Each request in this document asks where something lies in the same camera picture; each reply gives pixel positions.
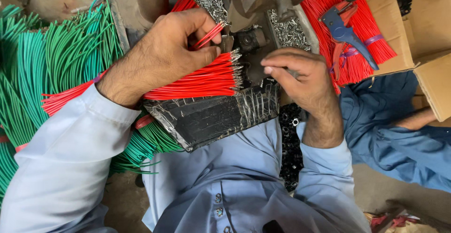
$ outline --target blue handle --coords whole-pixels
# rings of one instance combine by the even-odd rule
[[[338,9],[332,7],[321,17],[321,21],[323,21],[329,29],[332,38],[339,42],[346,42],[352,45],[360,54],[362,54],[373,70],[379,70],[374,58],[371,56],[371,53],[369,53],[362,40],[357,37],[352,27],[347,28],[345,26],[345,23],[338,13]]]

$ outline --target light blue shirt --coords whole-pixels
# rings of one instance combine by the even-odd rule
[[[0,232],[115,233],[100,204],[111,157],[130,139],[139,111],[123,108],[91,86],[70,101],[15,155]],[[305,125],[297,132],[302,137]],[[276,220],[285,233],[370,232],[354,201],[346,141],[332,149],[301,144],[304,168],[294,198],[279,178],[277,120],[223,138],[191,154],[157,154],[143,177],[154,233],[261,232]]]

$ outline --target shirt sleeve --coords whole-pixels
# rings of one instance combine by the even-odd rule
[[[100,204],[111,157],[127,146],[139,115],[92,85],[47,120],[15,155],[19,169],[6,191],[0,232],[116,232]]]
[[[305,123],[297,126],[302,140]],[[327,220],[340,232],[371,232],[369,223],[354,200],[351,153],[346,140],[332,149],[319,149],[301,143],[304,168],[294,197]]]

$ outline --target bundle of red wires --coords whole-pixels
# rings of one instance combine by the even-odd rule
[[[211,64],[169,85],[144,94],[144,99],[169,100],[175,98],[233,96],[242,88],[241,66],[236,61],[241,57],[238,49],[223,53]]]
[[[318,19],[324,15],[332,6],[343,0],[304,0],[301,3],[308,20],[318,37],[320,54],[326,59],[327,66],[331,70],[331,77],[334,82],[335,91],[340,93],[339,86],[348,83],[356,83],[373,74],[373,69],[369,66],[365,58],[355,51],[352,46],[347,46],[340,58],[340,77],[335,80],[335,74],[332,71],[332,54],[335,44],[332,42],[330,32],[323,22]],[[381,36],[373,14],[371,13],[366,0],[356,0],[357,12],[351,17],[348,27],[353,27],[354,33],[367,45],[377,64],[386,62],[397,54],[387,44]]]
[[[172,12],[198,7],[199,5],[195,0],[177,0]],[[220,33],[224,27],[225,23],[220,22],[199,40],[199,42],[191,46],[189,50],[199,50]],[[236,90],[242,88],[240,85],[243,83],[240,70],[242,66],[236,62],[240,57],[241,54],[238,53],[238,50],[223,53],[208,66],[201,68],[172,84],[154,89],[146,93],[144,98],[169,100],[187,97],[234,95]],[[87,88],[89,88],[89,86],[100,80],[106,72],[107,71],[103,72],[98,78],[95,78],[92,81],[88,81],[67,91],[54,95],[43,94],[43,96],[48,96],[49,98],[42,100],[42,102],[44,102],[42,108],[48,115],[54,115],[67,102],[80,96]]]
[[[67,102],[69,102],[70,100],[72,100],[78,96],[81,96],[81,94],[83,94],[83,92],[85,92],[87,90],[87,88],[89,88],[89,86],[91,86],[95,82],[99,81],[100,78],[102,78],[103,75],[107,71],[108,70],[104,71],[103,73],[101,73],[98,77],[94,78],[93,80],[85,82],[81,85],[78,85],[74,88],[63,91],[61,93],[53,94],[53,95],[42,94],[43,96],[48,96],[48,98],[43,99],[41,101],[44,103],[44,104],[42,104],[42,108],[44,109],[45,112],[47,112],[47,114],[49,116],[53,116],[61,108],[63,108],[63,106],[65,106],[65,104]]]
[[[184,11],[192,8],[198,8],[195,0],[177,0],[171,12]]]

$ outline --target floor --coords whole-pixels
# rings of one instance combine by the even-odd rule
[[[92,0],[31,0],[29,10],[41,17],[62,20],[71,17],[74,8],[90,5]],[[141,222],[149,206],[146,192],[134,184],[136,174],[116,174],[108,180],[103,203],[110,210],[105,225],[119,233],[150,232]],[[366,165],[354,167],[355,199],[362,211],[378,212],[386,207],[386,200],[398,200],[410,208],[429,214],[451,224],[451,194],[406,184],[373,171]]]

